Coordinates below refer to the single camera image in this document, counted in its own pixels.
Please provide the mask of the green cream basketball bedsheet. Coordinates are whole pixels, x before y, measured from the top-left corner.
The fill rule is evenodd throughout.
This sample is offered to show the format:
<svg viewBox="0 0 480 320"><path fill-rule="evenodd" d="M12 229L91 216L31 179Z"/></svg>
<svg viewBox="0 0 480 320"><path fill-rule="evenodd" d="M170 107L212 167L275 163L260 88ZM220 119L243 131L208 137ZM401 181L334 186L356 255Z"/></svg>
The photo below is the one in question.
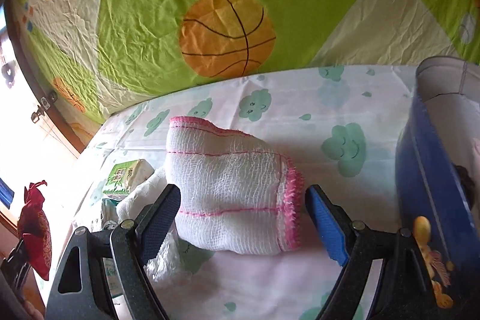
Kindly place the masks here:
<svg viewBox="0 0 480 320"><path fill-rule="evenodd" d="M479 60L479 0L10 0L8 31L91 138L114 113L219 79Z"/></svg>

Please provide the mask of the window latch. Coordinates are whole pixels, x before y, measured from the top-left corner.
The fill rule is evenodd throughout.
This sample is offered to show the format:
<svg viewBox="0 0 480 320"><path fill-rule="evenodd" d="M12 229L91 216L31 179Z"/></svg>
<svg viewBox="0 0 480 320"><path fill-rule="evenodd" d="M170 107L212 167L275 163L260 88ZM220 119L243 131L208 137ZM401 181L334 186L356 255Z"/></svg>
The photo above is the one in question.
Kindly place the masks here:
<svg viewBox="0 0 480 320"><path fill-rule="evenodd" d="M37 106L37 110L31 114L32 122L36 124L40 120L41 116L46 114L46 111L52 107L57 99L58 95L54 90L50 91L46 97L42 97L40 99L40 104Z"/></svg>

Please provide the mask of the red drawstring pouch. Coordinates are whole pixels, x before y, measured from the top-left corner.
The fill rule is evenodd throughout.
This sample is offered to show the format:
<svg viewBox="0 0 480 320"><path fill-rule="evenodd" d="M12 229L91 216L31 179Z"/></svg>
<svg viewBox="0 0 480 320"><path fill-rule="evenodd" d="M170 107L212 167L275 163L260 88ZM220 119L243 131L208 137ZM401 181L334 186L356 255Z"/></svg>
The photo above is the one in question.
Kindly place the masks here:
<svg viewBox="0 0 480 320"><path fill-rule="evenodd" d="M24 188L24 206L17 223L17 232L28 255L30 266L43 279L49 280L52 261L50 225L43 210L44 196L40 191L45 180L30 183Z"/></svg>

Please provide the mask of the round metal tin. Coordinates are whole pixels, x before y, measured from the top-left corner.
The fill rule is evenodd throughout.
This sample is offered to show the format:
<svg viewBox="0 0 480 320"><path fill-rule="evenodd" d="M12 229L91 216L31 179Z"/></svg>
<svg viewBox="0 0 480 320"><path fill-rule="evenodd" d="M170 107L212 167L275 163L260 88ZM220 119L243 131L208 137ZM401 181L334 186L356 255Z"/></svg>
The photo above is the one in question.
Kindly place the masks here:
<svg viewBox="0 0 480 320"><path fill-rule="evenodd" d="M479 287L479 67L431 57L415 72L396 147L402 224L417 243L438 306L452 313Z"/></svg>

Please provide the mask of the cloud print table cloth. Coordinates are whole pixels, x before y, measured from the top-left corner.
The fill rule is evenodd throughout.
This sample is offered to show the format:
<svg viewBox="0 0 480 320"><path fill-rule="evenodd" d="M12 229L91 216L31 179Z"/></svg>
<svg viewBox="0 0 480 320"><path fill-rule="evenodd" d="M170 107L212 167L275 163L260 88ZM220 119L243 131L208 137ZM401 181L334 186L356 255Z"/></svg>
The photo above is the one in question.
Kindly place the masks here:
<svg viewBox="0 0 480 320"><path fill-rule="evenodd" d="M163 165L169 120L189 115L238 129L289 157L306 185L319 184L354 219L380 231L400 227L395 146L411 103L407 67L347 66L339 80L308 68L231 79L139 104L113 115L84 158L100 157L73 220L101 226L101 186L117 163ZM339 266L308 216L304 246L273 257L213 253L180 241L185 272L160 288L171 319L314 319Z"/></svg>

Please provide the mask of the white pink-edged dishcloth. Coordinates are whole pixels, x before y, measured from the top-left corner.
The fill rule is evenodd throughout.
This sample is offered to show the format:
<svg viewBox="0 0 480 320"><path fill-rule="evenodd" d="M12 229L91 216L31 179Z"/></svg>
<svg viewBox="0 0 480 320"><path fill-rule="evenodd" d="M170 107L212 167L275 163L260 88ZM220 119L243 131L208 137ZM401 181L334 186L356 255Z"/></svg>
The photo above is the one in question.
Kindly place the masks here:
<svg viewBox="0 0 480 320"><path fill-rule="evenodd" d="M171 118L163 165L181 193L179 237L209 251L298 249L304 177L265 141L203 118Z"/></svg>

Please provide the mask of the green tissue packet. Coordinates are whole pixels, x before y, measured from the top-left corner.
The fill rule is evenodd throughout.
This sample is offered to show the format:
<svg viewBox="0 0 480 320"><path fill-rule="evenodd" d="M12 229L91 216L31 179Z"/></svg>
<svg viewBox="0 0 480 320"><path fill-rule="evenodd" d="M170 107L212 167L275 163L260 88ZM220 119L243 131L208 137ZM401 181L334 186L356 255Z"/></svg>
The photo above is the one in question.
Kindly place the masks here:
<svg viewBox="0 0 480 320"><path fill-rule="evenodd" d="M150 178L154 171L145 159L115 164L103 185L103 198L122 201L137 185Z"/></svg>

